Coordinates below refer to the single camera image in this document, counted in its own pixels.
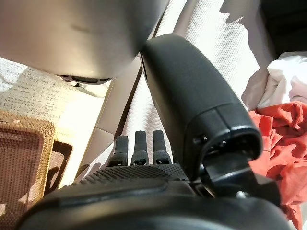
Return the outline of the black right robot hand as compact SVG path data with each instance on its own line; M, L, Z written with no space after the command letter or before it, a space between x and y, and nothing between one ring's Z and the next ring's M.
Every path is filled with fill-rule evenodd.
M166 34L141 51L163 130L116 138L106 167L54 191L19 230L287 230L274 180L249 161L261 133L214 65L184 38Z

